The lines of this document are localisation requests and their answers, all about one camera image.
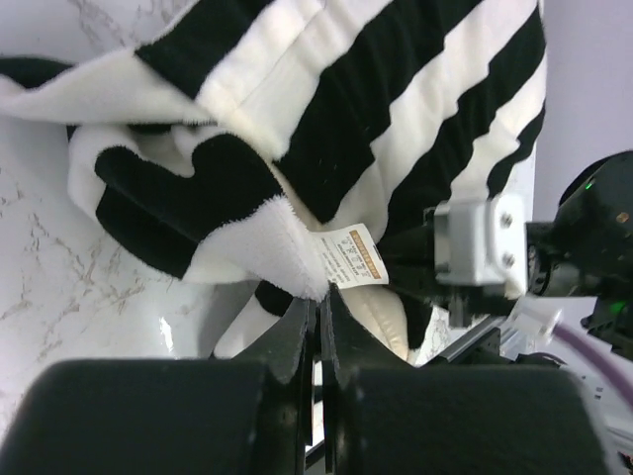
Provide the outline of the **black white striped pillowcase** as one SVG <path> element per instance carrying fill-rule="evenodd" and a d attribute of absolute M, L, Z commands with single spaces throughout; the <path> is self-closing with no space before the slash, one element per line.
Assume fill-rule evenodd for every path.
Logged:
<path fill-rule="evenodd" d="M 328 283 L 318 232 L 374 242 L 492 198 L 545 115 L 539 1 L 198 1 L 155 40 L 1 60 L 4 115 L 66 127 L 72 201 L 186 282 L 257 282 L 231 358 Z"/>

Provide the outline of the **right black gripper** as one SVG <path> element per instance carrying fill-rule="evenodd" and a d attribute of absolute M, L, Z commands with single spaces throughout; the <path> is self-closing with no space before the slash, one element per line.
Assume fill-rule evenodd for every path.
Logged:
<path fill-rule="evenodd" d="M 435 248 L 447 241 L 447 233 L 436 229 L 434 212 L 433 208 L 425 210 L 419 226 L 379 242 L 378 251 L 389 274 L 388 287 L 447 311 L 451 327 L 468 327 L 479 316 L 507 317 L 514 299 L 505 296 L 502 284 L 440 279 L 450 266 L 435 262 Z"/>

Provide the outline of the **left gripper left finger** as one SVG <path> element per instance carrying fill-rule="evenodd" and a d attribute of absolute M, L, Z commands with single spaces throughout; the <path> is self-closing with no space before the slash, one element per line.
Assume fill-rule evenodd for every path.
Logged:
<path fill-rule="evenodd" d="M 312 439 L 316 306 L 232 359 L 81 359 L 27 391 L 8 474 L 301 474 Z"/>

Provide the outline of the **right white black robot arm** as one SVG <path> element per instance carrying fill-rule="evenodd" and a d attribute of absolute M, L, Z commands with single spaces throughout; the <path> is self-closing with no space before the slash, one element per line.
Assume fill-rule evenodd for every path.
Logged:
<path fill-rule="evenodd" d="M 594 297 L 582 327 L 632 350 L 632 153 L 622 151 L 588 166 L 569 185 L 551 222 L 526 226 L 527 284 L 536 297 Z M 384 237 L 378 244 L 390 274 L 389 288 L 452 313 L 460 326 L 477 314 L 505 316 L 510 300 L 498 290 L 443 284 L 434 265 L 434 225 Z"/>

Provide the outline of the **cream pillow with bear print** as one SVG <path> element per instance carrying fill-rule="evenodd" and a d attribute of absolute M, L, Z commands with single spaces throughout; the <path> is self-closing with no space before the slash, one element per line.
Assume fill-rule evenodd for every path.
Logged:
<path fill-rule="evenodd" d="M 328 231 L 329 227 L 320 223 L 311 213 L 283 174 L 272 164 L 268 164 L 268 167 L 307 229 L 311 232 Z M 376 339 L 403 361 L 415 362 L 417 351 L 408 347 L 404 306 L 394 292 L 373 285 L 343 290 L 342 296 L 352 316 Z"/>

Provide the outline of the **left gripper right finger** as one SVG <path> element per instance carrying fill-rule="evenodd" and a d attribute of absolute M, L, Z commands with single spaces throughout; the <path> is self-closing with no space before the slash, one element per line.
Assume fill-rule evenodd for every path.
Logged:
<path fill-rule="evenodd" d="M 320 306 L 325 463 L 334 474 L 617 474 L 593 400 L 546 365 L 431 364 L 391 353 L 339 291 Z"/>

